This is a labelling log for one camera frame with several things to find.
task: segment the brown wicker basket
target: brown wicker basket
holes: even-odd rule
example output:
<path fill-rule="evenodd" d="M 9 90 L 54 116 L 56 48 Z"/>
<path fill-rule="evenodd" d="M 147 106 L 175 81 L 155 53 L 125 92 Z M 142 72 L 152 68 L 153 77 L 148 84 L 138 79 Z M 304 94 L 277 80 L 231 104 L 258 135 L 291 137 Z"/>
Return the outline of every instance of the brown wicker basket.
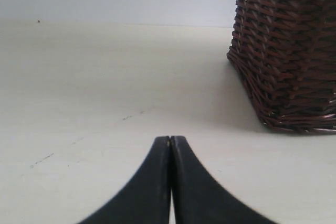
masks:
<path fill-rule="evenodd" d="M 260 120 L 336 133 L 336 0 L 238 0 L 227 54 Z"/>

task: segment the wicker basket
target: wicker basket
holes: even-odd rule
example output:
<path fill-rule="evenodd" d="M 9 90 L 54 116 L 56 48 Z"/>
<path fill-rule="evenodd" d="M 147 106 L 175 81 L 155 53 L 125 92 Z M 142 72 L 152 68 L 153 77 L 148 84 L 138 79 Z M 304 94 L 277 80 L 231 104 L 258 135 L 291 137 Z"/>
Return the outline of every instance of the wicker basket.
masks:
<path fill-rule="evenodd" d="M 336 0 L 238 0 L 227 54 L 260 120 L 336 133 Z"/>

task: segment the woven rattan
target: woven rattan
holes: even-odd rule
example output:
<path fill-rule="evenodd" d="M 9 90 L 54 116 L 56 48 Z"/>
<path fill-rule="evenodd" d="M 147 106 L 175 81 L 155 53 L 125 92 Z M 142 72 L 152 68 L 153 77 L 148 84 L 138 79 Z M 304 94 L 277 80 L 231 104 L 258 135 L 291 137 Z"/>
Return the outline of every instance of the woven rattan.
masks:
<path fill-rule="evenodd" d="M 238 0 L 227 54 L 266 126 L 336 133 L 336 0 Z"/>

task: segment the black object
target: black object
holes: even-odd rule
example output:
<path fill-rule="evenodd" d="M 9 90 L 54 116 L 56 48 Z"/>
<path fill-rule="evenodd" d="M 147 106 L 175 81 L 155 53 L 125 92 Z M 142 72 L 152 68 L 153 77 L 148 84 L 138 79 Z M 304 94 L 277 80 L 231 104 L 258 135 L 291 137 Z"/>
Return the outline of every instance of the black object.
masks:
<path fill-rule="evenodd" d="M 204 168 L 185 137 L 171 138 L 176 224 L 275 224 L 244 205 Z"/>
<path fill-rule="evenodd" d="M 276 224 L 244 205 L 204 168 L 183 136 L 157 137 L 125 187 L 79 224 Z"/>
<path fill-rule="evenodd" d="M 168 224 L 171 185 L 169 137 L 157 137 L 133 178 L 80 224 Z"/>

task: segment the white floor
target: white floor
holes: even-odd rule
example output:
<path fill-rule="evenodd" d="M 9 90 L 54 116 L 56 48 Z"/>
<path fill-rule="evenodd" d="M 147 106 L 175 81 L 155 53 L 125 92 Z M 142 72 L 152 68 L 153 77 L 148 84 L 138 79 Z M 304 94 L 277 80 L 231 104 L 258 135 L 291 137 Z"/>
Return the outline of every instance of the white floor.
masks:
<path fill-rule="evenodd" d="M 226 60 L 230 29 L 0 22 L 0 223 L 76 223 L 185 135 L 279 223 L 336 223 L 336 136 L 271 133 Z"/>

